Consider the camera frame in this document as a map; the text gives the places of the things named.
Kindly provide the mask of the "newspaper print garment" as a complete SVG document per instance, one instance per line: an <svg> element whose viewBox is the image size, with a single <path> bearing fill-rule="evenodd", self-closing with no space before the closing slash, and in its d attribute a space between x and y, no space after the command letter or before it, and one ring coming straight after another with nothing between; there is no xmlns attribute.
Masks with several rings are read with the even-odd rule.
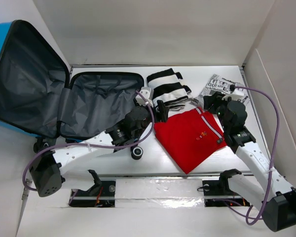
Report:
<svg viewBox="0 0 296 237"><path fill-rule="evenodd" d="M225 101L227 101L230 94L233 93L233 90L230 88L231 86L244 85L213 74L199 95L191 99L191 103L197 107L204 108L204 97L212 96L215 92L220 92L223 96L227 96L225 99Z"/></svg>

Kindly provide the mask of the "black white striped garment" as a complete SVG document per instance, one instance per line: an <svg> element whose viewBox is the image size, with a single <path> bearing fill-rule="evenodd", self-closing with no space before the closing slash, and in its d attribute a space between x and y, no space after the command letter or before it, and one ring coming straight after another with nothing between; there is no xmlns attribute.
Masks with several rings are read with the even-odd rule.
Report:
<svg viewBox="0 0 296 237"><path fill-rule="evenodd" d="M185 84L181 73L175 73L172 68L149 75L147 83L153 89L152 102L156 110L159 100L170 111L179 111L192 98L191 89Z"/></svg>

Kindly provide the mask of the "red polo shirt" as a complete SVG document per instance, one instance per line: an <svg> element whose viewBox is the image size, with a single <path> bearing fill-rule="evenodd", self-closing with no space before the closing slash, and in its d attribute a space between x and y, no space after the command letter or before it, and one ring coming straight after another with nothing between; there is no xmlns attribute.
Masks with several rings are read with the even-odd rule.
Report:
<svg viewBox="0 0 296 237"><path fill-rule="evenodd" d="M159 143L185 174L226 147L214 116L200 107L155 123L154 131Z"/></svg>

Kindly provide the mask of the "blue kids suitcase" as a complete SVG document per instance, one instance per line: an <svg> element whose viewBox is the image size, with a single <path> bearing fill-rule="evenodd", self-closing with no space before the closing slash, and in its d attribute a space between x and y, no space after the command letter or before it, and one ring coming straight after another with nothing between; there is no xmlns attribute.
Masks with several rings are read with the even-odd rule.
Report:
<svg viewBox="0 0 296 237"><path fill-rule="evenodd" d="M70 76L31 23L0 23L0 121L28 134L94 137L124 119L143 86L143 77L131 72Z"/></svg>

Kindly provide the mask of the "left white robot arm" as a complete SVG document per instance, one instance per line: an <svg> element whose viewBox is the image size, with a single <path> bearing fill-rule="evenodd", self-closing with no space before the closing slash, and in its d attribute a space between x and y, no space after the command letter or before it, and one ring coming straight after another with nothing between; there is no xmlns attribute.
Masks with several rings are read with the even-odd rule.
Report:
<svg viewBox="0 0 296 237"><path fill-rule="evenodd" d="M40 197L48 197L65 182L65 174L102 155L129 149L132 159L139 160L143 149L139 141L151 123L166 122L169 108L159 100L156 108L146 105L135 106L121 121L98 135L79 143L67 143L64 147L48 148L40 151L28 168Z"/></svg>

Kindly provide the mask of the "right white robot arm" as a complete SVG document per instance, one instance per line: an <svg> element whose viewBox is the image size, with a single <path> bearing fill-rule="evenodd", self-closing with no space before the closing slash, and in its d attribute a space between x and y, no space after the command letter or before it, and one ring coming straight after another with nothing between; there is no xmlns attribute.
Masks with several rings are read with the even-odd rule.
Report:
<svg viewBox="0 0 296 237"><path fill-rule="evenodd" d="M230 95L215 92L204 96L204 109L217 115L226 144L259 184L252 183L239 170L231 169L220 174L218 188L223 194L232 192L242 196L259 211L258 218L277 232L296 225L296 188L279 174L245 127L246 106L239 101L242 96L238 90Z"/></svg>

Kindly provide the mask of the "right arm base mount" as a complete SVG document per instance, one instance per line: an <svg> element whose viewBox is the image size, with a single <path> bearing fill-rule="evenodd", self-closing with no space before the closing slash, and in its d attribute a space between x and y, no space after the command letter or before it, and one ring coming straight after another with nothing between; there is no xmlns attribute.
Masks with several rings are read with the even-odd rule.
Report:
<svg viewBox="0 0 296 237"><path fill-rule="evenodd" d="M224 191L219 180L202 180L197 191L203 193L205 207L250 206L250 203L237 193Z"/></svg>

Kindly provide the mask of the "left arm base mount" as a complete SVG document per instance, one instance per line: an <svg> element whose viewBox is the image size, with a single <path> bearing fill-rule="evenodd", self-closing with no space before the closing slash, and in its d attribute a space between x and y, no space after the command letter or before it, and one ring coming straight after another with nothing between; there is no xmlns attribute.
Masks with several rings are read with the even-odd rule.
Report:
<svg viewBox="0 0 296 237"><path fill-rule="evenodd" d="M102 181L102 186L93 194L83 190L71 190L69 206L95 208L115 207L115 189L115 180L105 180Z"/></svg>

